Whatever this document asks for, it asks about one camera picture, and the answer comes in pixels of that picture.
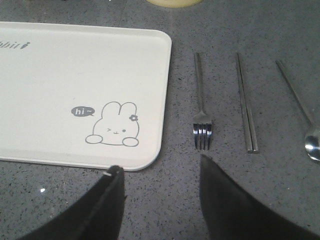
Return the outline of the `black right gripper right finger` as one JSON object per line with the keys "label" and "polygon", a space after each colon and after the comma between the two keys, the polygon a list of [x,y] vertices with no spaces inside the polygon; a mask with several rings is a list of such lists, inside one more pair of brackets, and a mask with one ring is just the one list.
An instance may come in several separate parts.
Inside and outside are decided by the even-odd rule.
{"label": "black right gripper right finger", "polygon": [[200,156],[200,205],[212,240],[318,240],[320,237],[272,211]]}

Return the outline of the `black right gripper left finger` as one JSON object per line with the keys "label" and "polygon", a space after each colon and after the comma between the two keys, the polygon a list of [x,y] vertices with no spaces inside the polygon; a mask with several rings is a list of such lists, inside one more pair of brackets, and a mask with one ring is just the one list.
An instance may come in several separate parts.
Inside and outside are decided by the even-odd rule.
{"label": "black right gripper left finger", "polygon": [[112,166],[63,213],[21,240],[117,240],[125,206],[125,176]]}

